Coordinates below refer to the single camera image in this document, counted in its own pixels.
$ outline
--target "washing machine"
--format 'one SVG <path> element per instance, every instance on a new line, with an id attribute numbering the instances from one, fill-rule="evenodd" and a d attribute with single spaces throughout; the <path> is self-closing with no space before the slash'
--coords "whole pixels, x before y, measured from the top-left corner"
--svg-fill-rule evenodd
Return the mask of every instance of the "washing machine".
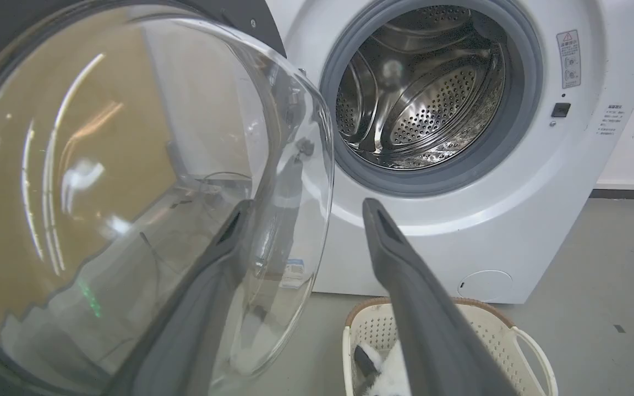
<path id="1" fill-rule="evenodd" d="M 314 290 L 384 295 L 360 216 L 376 197 L 451 295 L 523 303 L 634 108 L 634 1 L 269 7 L 340 137 Z"/>

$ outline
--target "sticker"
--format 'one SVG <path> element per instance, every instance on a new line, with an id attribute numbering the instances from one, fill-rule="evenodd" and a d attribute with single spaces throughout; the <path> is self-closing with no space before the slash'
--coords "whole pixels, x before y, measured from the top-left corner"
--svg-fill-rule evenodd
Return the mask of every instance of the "sticker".
<path id="1" fill-rule="evenodd" d="M 559 33 L 556 36 L 561 58 L 561 87 L 571 88 L 581 85 L 581 47 L 576 30 Z"/>
<path id="2" fill-rule="evenodd" d="M 281 288 L 297 289 L 302 286 L 306 280 L 305 263 L 298 258 L 287 259 L 285 271 L 282 273 L 282 279 L 280 280 Z"/>
<path id="3" fill-rule="evenodd" d="M 598 124 L 596 134 L 612 136 L 622 131 L 625 126 L 625 123 L 623 122 L 625 115 L 626 112 L 623 110 L 623 105 L 608 105 L 606 111 L 603 112 L 601 123 Z"/>

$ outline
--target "warning label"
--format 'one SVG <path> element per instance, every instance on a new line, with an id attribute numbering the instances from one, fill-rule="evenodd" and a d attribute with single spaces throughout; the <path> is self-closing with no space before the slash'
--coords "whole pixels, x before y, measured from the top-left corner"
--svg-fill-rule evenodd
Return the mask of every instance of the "warning label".
<path id="1" fill-rule="evenodd" d="M 603 113 L 603 119 L 598 124 L 597 135 L 615 135 L 619 131 L 623 130 L 625 118 L 625 111 L 623 105 L 611 104 L 608 105 L 606 111 Z"/>
<path id="2" fill-rule="evenodd" d="M 561 58 L 561 87 L 581 85 L 581 47 L 576 30 L 559 33 L 556 36 Z"/>

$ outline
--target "washing machine door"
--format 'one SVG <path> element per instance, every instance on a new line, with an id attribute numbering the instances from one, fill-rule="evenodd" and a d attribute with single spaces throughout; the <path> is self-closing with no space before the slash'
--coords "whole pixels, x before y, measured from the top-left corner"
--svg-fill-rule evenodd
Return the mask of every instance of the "washing machine door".
<path id="1" fill-rule="evenodd" d="M 282 53 L 262 1 L 0 1 L 0 394 L 204 394 L 269 366 L 334 171 Z"/>

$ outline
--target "brown basket rim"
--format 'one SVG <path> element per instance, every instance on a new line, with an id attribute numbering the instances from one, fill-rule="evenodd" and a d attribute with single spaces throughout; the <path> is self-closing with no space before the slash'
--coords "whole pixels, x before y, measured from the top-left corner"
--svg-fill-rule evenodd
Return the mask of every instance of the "brown basket rim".
<path id="1" fill-rule="evenodd" d="M 471 306 L 475 306 L 477 308 L 481 308 L 485 311 L 490 312 L 491 314 L 495 315 L 496 318 L 500 319 L 501 322 L 505 323 L 505 325 L 508 326 L 508 328 L 512 328 L 513 326 L 515 326 L 515 323 L 513 323 L 513 321 L 508 319 L 507 316 L 505 316 L 501 311 L 493 307 L 493 305 L 486 304 L 483 301 L 478 301 L 478 299 L 470 299 L 470 298 L 451 298 L 451 299 L 453 300 L 453 303 L 455 304 L 471 305 Z M 347 327 L 352 326 L 352 323 L 354 322 L 354 318 L 357 316 L 357 314 L 363 311 L 363 309 L 366 309 L 370 306 L 383 305 L 383 304 L 390 304 L 390 298 L 370 298 L 360 302 L 359 304 L 357 304 L 357 306 L 355 306 L 352 309 L 352 311 L 347 316 L 346 326 Z"/>

